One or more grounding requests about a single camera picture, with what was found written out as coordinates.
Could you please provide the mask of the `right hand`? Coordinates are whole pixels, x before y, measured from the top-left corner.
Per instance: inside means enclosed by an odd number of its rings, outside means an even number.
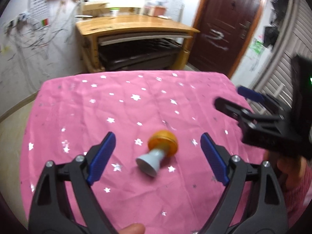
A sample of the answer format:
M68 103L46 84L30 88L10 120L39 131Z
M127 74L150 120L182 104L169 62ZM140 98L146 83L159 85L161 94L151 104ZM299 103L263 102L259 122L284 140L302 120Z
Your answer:
M278 170L286 176L282 182L286 190L295 189L305 176L307 161L302 156L289 158L275 152L264 151L263 160L275 160Z

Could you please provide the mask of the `left hand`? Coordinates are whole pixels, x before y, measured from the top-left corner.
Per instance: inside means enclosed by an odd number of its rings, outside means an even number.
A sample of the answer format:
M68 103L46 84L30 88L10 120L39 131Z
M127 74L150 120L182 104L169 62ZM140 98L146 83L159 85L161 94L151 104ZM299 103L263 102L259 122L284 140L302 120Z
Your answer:
M118 231L119 234L144 234L145 226L141 223L133 223Z

